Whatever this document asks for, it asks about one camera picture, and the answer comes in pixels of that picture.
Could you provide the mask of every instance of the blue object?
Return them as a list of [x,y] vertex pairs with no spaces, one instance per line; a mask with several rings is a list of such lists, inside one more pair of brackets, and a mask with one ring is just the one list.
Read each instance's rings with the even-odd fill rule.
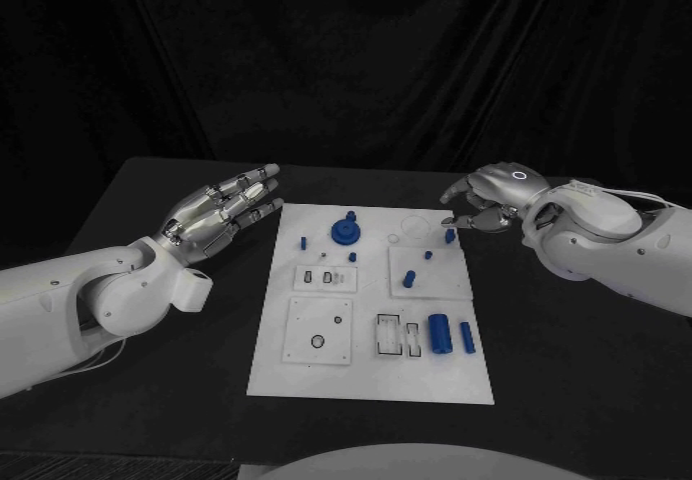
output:
[[475,346],[473,345],[471,327],[468,322],[461,322],[461,338],[464,339],[465,353],[475,353]]
[[403,278],[403,286],[406,288],[411,288],[413,286],[413,280],[415,280],[415,272],[412,270],[409,270],[406,272],[406,276]]
[[331,226],[331,239],[338,245],[353,245],[360,238],[360,227],[356,223],[356,214],[349,212],[346,218]]
[[449,321],[447,315],[437,313],[428,317],[429,341],[434,353],[451,353]]

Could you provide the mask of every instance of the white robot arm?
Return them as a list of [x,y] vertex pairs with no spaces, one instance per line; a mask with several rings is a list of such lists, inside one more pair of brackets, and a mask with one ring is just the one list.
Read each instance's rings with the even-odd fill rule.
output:
[[[170,305],[199,312],[212,280],[190,264],[282,205],[255,206],[276,188],[271,164],[203,187],[176,205],[153,237],[0,272],[0,398],[145,332]],[[93,317],[83,328],[78,296]]]
[[[611,190],[572,180],[550,189],[516,163],[486,165],[447,189],[480,209],[442,222],[447,228],[506,231],[523,221],[523,245],[566,280],[592,278],[617,293],[692,316],[692,212],[656,195]],[[664,205],[637,211],[615,195]]]

